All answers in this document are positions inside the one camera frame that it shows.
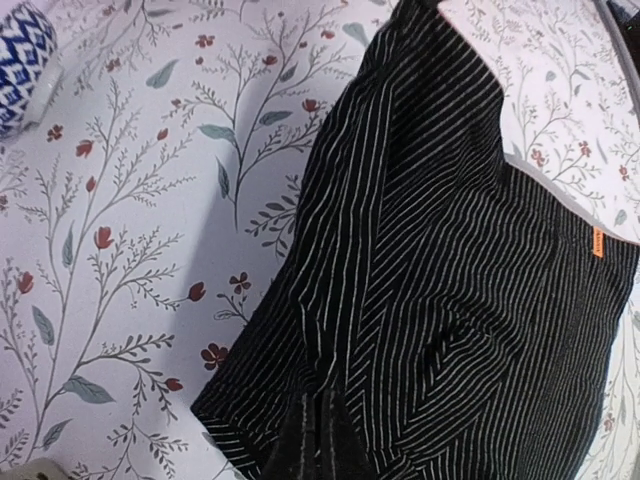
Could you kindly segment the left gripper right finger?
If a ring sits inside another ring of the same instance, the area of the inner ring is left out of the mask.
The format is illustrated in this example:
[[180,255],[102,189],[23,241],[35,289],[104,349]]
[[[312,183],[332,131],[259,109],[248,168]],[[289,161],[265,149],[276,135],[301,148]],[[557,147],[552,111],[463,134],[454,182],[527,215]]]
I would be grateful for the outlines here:
[[319,478],[374,479],[366,452],[349,418],[342,397],[334,390],[322,395],[319,426]]

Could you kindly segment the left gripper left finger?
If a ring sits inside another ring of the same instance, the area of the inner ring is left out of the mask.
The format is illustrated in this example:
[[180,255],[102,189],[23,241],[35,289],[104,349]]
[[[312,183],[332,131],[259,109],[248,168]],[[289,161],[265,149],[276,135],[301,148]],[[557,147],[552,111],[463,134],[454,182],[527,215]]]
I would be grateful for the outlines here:
[[289,409],[261,479],[321,479],[320,414],[312,394],[303,394]]

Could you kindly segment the black striped underwear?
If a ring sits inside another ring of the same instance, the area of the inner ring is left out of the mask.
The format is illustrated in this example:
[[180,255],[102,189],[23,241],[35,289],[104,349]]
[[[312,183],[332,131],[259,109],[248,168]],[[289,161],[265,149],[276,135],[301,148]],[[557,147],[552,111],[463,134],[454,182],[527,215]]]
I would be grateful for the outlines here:
[[329,111],[280,271],[192,412],[261,479],[303,394],[374,479],[576,479],[639,242],[504,146],[505,91],[441,1],[401,1]]

